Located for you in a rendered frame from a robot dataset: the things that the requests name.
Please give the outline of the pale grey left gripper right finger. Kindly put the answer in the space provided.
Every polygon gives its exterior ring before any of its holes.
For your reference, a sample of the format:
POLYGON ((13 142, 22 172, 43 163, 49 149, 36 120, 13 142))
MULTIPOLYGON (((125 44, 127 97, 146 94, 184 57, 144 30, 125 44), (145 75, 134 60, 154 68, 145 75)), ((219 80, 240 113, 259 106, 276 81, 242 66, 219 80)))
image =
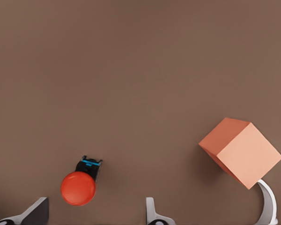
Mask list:
POLYGON ((176 225, 176 222, 170 217, 157 214, 153 197, 146 197, 146 225, 176 225))

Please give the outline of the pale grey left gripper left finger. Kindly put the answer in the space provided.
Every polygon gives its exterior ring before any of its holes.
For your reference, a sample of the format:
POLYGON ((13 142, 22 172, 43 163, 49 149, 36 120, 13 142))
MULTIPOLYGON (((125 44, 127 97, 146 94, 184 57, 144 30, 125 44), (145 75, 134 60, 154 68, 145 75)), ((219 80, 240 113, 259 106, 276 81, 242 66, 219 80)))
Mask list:
POLYGON ((49 198, 41 197, 22 214, 0 220, 0 225, 47 225, 49 198))

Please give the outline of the red button with black base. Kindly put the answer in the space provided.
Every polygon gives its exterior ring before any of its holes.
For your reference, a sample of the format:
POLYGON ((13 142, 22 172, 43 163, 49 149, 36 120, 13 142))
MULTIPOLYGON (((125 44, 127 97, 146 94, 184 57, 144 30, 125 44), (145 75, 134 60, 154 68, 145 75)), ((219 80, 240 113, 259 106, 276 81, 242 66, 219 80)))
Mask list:
POLYGON ((95 160, 84 155, 77 163, 75 171, 69 173, 61 182, 60 193, 64 201, 73 206, 89 203, 96 194, 103 160, 95 160))

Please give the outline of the salmon pink cube box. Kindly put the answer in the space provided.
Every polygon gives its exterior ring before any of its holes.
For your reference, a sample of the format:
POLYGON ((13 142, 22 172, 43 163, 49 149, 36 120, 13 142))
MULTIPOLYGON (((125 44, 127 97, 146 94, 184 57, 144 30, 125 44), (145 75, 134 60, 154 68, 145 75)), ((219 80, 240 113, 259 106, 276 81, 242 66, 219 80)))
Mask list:
POLYGON ((281 161, 281 154, 254 124, 243 120, 224 118, 199 146, 247 189, 281 161))

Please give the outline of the white curved stand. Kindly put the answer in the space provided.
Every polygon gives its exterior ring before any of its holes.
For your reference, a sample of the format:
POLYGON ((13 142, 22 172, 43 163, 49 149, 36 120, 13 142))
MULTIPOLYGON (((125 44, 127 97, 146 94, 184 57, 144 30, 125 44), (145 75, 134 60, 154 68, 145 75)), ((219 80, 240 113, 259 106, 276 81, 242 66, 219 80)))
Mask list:
POLYGON ((277 225, 277 202, 274 193, 263 180, 259 180, 258 185, 263 193, 264 204, 262 213, 254 225, 277 225))

